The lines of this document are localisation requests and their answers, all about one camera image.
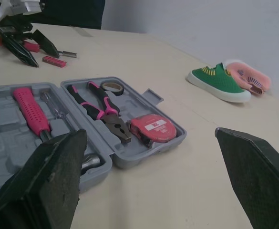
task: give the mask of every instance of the tape measure label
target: tape measure label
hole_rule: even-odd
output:
[[[166,123],[167,123],[167,122],[166,122],[165,120],[160,119],[160,120],[158,120],[158,121],[156,121],[156,122],[153,122],[153,123],[151,123],[151,124],[149,124],[149,125],[146,125],[145,128],[146,128],[147,130],[153,130],[153,129],[155,129],[155,128],[157,128],[157,127],[163,125],[163,124],[166,124]]]

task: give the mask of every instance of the green shoe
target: green shoe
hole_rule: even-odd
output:
[[[200,68],[189,73],[187,80],[219,99],[243,103],[250,100],[250,92],[243,90],[230,73],[219,63],[215,68]]]

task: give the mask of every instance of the black pliers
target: black pliers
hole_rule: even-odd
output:
[[[118,117],[120,112],[119,108],[112,103],[105,91],[94,82],[89,81],[87,83],[87,88],[100,100],[104,110],[85,101],[79,95],[74,85],[67,86],[68,92],[74,97],[78,104],[86,109],[87,114],[93,120],[102,120],[111,133],[120,138],[122,143],[129,143],[132,135],[124,121]]]

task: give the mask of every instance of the black tape roll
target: black tape roll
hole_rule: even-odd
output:
[[[106,81],[101,83],[100,86],[103,90],[110,91],[117,96],[120,96],[124,93],[124,86],[117,82]]]

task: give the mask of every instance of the tool case latch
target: tool case latch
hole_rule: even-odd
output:
[[[164,100],[162,97],[160,97],[154,91],[152,91],[150,88],[148,88],[142,95],[148,101],[150,101],[154,106],[158,105],[160,102],[162,102]]]

